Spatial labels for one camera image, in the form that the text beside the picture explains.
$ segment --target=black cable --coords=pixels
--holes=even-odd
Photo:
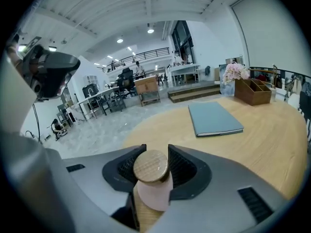
[[[34,109],[35,119],[37,121],[37,127],[38,127],[38,142],[40,142],[40,126],[39,126],[39,119],[38,119],[37,111],[35,109],[35,104],[33,104],[33,109]]]

